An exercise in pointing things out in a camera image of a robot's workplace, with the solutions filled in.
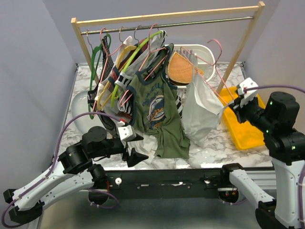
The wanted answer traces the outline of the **white tank top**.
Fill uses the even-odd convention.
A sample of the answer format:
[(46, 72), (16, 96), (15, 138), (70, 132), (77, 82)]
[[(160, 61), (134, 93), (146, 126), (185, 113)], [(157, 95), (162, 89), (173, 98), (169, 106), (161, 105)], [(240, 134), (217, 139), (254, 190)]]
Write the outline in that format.
[(185, 135), (196, 145), (204, 147), (211, 130), (217, 128), (226, 106), (222, 104), (205, 78), (195, 69), (197, 57), (193, 57), (192, 81), (187, 85), (183, 106), (182, 124)]

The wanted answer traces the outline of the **pink wire hanger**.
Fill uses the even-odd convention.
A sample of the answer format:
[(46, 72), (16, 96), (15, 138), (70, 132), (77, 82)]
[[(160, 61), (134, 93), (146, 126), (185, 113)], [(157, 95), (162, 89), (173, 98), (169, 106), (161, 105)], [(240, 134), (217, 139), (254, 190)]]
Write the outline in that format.
[(220, 78), (219, 86), (220, 87), (225, 87), (226, 90), (228, 91), (229, 95), (231, 96), (232, 100), (233, 100), (234, 96), (226, 85), (226, 79), (225, 79), (224, 75), (221, 75), (219, 73), (218, 69), (217, 69), (217, 63), (218, 63), (218, 61), (219, 61), (219, 59), (222, 55), (222, 46), (217, 39), (211, 39), (211, 40), (208, 41), (208, 43), (210, 43), (210, 42), (215, 42), (219, 46), (220, 53), (219, 53), (219, 55), (216, 59), (214, 58), (214, 55), (213, 55), (212, 51), (209, 48), (207, 48), (206, 46), (203, 46), (203, 45), (194, 45), (194, 46), (195, 46), (195, 48), (197, 48), (200, 51), (202, 51), (203, 48), (205, 48), (208, 51), (207, 54), (212, 57), (211, 61), (207, 61), (207, 60), (203, 59), (200, 55), (196, 54), (192, 49), (193, 45), (181, 45), (179, 52), (181, 53), (181, 55), (183, 55), (188, 60), (190, 60), (191, 56), (193, 55), (195, 59), (197, 58), (199, 60), (200, 64), (203, 64), (205, 66), (206, 70), (203, 70), (204, 73), (200, 72), (200, 69), (201, 69), (200, 67), (196, 67), (196, 71), (204, 78), (205, 82), (208, 84), (208, 86), (211, 89), (212, 89), (212, 87), (210, 86), (210, 84), (208, 82), (215, 75), (217, 75)]

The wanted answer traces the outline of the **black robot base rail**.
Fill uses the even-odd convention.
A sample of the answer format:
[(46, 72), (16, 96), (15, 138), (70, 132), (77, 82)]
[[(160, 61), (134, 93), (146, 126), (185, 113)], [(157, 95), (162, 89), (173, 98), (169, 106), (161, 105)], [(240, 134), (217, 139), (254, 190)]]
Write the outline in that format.
[(219, 198), (232, 192), (221, 168), (165, 170), (108, 170), (107, 179), (93, 185), (109, 190), (117, 199)]

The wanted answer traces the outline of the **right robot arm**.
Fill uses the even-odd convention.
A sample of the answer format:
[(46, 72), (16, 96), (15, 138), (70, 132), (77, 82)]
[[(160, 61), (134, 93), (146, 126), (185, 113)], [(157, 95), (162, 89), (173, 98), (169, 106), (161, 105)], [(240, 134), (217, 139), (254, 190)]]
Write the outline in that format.
[(266, 194), (238, 163), (224, 165), (225, 187), (235, 186), (255, 208), (262, 229), (305, 227), (305, 135), (294, 128), (300, 105), (285, 92), (271, 93), (265, 108), (255, 95), (238, 96), (229, 107), (238, 122), (248, 121), (263, 133), (276, 178), (276, 198)]

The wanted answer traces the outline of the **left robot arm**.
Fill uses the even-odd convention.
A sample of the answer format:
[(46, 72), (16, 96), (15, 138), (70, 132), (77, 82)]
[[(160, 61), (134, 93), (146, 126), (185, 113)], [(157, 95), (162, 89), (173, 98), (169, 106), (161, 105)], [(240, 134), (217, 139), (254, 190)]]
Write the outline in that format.
[(130, 125), (119, 128), (121, 136), (107, 138), (107, 131), (94, 126), (79, 142), (69, 146), (53, 158), (51, 166), (19, 189), (7, 189), (3, 196), (8, 203), (8, 214), (12, 228), (28, 224), (39, 218), (49, 205), (67, 194), (92, 188), (102, 188), (107, 183), (107, 174), (100, 164), (93, 160), (110, 158), (121, 154), (122, 160), (132, 167), (146, 159), (147, 155), (134, 148), (128, 150), (128, 142), (143, 140)]

